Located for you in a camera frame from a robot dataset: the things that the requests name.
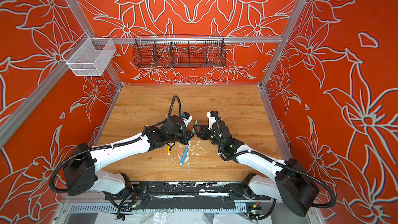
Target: wood grain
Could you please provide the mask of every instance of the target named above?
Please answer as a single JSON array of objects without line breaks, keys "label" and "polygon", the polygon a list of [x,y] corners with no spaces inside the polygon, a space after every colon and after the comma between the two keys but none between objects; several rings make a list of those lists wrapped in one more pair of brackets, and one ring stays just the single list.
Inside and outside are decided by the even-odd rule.
[{"label": "wood grain", "polygon": [[[123,87],[98,145],[108,144],[142,132],[145,125],[165,119],[173,95],[181,99],[182,112],[193,123],[208,124],[208,111],[218,111],[233,137],[253,149],[281,159],[268,117],[255,85],[205,86],[156,85]],[[178,103],[173,108],[178,115]],[[170,156],[166,147],[127,157],[104,170],[125,172],[132,181],[241,181],[254,169],[235,162],[222,161],[217,147],[208,140],[193,138],[188,156],[181,166],[185,146],[176,143]]]}]

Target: metal bar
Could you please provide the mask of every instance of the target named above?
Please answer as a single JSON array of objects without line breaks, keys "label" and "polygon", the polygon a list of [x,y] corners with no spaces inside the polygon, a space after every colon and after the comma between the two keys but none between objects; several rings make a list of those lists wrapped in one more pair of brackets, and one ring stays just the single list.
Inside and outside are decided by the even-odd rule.
[{"label": "metal bar", "polygon": [[205,48],[206,48],[206,51],[205,51],[205,53],[206,53],[206,63],[210,64],[209,58],[207,57],[207,42],[206,41],[205,41]]},{"label": "metal bar", "polygon": [[172,41],[170,41],[170,58],[171,58],[171,64],[172,64],[172,67],[174,67],[174,59],[175,59],[175,56],[174,56],[174,50],[173,50],[173,42]]},{"label": "metal bar", "polygon": [[290,15],[289,20],[287,21],[286,27],[282,33],[282,40],[278,44],[274,55],[269,62],[266,73],[264,74],[263,79],[261,80],[261,87],[265,88],[266,82],[271,78],[272,71],[274,70],[276,63],[278,62],[283,50],[285,49],[287,42],[289,41],[290,35],[293,32],[293,28],[296,25],[296,22],[299,19],[302,9],[304,8],[305,2],[307,0],[297,0],[295,6],[293,7],[292,13]]},{"label": "metal bar", "polygon": [[320,208],[310,207],[307,212],[308,219],[311,224],[325,224],[325,219],[322,216]]},{"label": "metal bar", "polygon": [[189,45],[189,42],[188,42],[188,64],[189,64],[189,67],[191,67],[191,51],[190,51],[190,48],[191,48],[191,46]]},{"label": "metal bar", "polygon": [[96,37],[94,30],[92,29],[90,23],[88,22],[86,15],[82,11],[77,0],[66,0],[69,8],[73,12],[73,15],[76,17],[77,22],[79,22],[80,26],[82,27],[83,31],[87,32],[89,37]]},{"label": "metal bar", "polygon": [[[208,41],[208,40],[216,40],[217,37],[145,37],[139,40],[142,41],[192,41],[192,39],[196,39],[196,41]],[[93,41],[96,44],[105,45],[109,38],[94,38]],[[114,44],[134,44],[134,38],[112,38]],[[275,37],[225,37],[224,43],[226,44],[235,44],[235,43],[280,43],[282,40],[281,36]]]},{"label": "metal bar", "polygon": [[122,82],[120,81],[119,77],[116,74],[115,68],[109,62],[108,66],[106,67],[106,71],[108,71],[109,75],[111,76],[113,82],[116,84],[118,88],[122,87]]},{"label": "metal bar", "polygon": [[60,203],[51,224],[64,224],[71,206],[72,203],[69,202]]},{"label": "metal bar", "polygon": [[287,147],[281,127],[279,126],[275,113],[272,110],[271,102],[269,101],[269,98],[265,93],[265,91],[260,86],[258,86],[258,90],[260,91],[260,96],[261,99],[263,100],[264,108],[266,110],[269,123],[271,124],[272,131],[274,132],[276,143],[278,144],[283,159],[287,161],[291,159],[292,154],[290,153],[289,147]]},{"label": "metal bar", "polygon": [[138,47],[138,44],[137,44],[137,49],[138,49],[138,52],[140,53],[140,56],[141,56],[140,66],[138,66],[138,67],[141,67],[142,60],[144,59],[144,57],[141,54],[141,47]]},{"label": "metal bar", "polygon": [[68,66],[60,62],[39,86],[26,98],[15,112],[0,127],[0,148],[3,147],[11,136],[17,131],[37,105],[44,99],[47,93],[55,86],[61,77],[67,72]]},{"label": "metal bar", "polygon": [[151,67],[157,67],[158,63],[159,63],[158,48],[156,47],[156,42],[153,42]]},{"label": "metal bar", "polygon": [[122,90],[122,84],[120,83],[120,85],[121,85],[121,86],[117,89],[117,92],[116,92],[115,97],[113,98],[112,104],[109,106],[109,110],[108,110],[108,112],[107,112],[105,118],[104,118],[103,121],[102,121],[101,128],[100,128],[99,131],[98,131],[98,134],[97,134],[97,137],[96,137],[95,140],[94,140],[93,146],[96,146],[96,145],[97,145],[98,140],[100,140],[101,134],[102,134],[102,132],[103,132],[105,126],[106,126],[106,123],[108,122],[108,119],[109,119],[109,117],[111,116],[112,109],[113,109],[113,107],[115,106],[116,101],[117,101],[117,97],[119,97],[120,92],[121,92],[121,90]]}]

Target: pencil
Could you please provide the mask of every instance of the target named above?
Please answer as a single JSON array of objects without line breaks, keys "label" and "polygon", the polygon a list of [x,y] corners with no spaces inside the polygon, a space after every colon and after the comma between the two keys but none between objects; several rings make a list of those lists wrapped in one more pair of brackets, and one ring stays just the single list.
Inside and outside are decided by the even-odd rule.
[{"label": "pencil", "polygon": [[187,145],[187,147],[185,148],[185,152],[184,152],[184,155],[182,155],[182,159],[181,159],[181,162],[180,162],[180,165],[182,165],[183,163],[184,163],[184,161],[185,161],[185,157],[187,156],[187,153],[188,153],[188,149],[189,149],[189,143],[188,143],[188,145]]}]

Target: orange wall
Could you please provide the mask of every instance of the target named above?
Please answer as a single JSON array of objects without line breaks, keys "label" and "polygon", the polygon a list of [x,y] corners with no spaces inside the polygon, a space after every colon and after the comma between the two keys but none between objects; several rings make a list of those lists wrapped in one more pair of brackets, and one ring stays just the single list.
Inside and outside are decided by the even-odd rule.
[{"label": "orange wall", "polygon": [[[83,32],[65,0],[0,0],[0,25],[2,124]],[[61,195],[48,188],[51,171],[75,145],[95,140],[115,93],[107,72],[67,71],[57,82],[0,150],[0,223],[52,221]]]},{"label": "orange wall", "polygon": [[[98,37],[157,34],[281,35],[295,0],[78,0]],[[113,67],[126,84],[257,83],[276,44],[227,45],[223,69],[139,69],[132,47],[118,46]]]},{"label": "orange wall", "polygon": [[0,125],[83,33],[65,0],[0,0]]},{"label": "orange wall", "polygon": [[396,6],[307,0],[267,84],[292,156],[337,193],[327,223],[398,222]]},{"label": "orange wall", "polygon": [[[51,172],[76,145],[92,145],[115,94],[107,72],[67,71],[1,149],[0,223],[52,221],[62,194],[50,190]],[[65,188],[62,178],[56,184]]]}]

